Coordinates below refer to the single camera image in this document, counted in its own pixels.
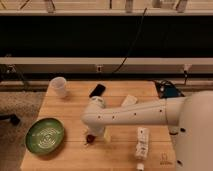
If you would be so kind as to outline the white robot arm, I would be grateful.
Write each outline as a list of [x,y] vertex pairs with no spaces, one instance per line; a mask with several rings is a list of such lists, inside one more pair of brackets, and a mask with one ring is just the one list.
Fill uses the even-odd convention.
[[89,132],[101,136],[108,125],[177,126],[176,171],[213,171],[213,91],[106,108],[93,97],[82,115]]

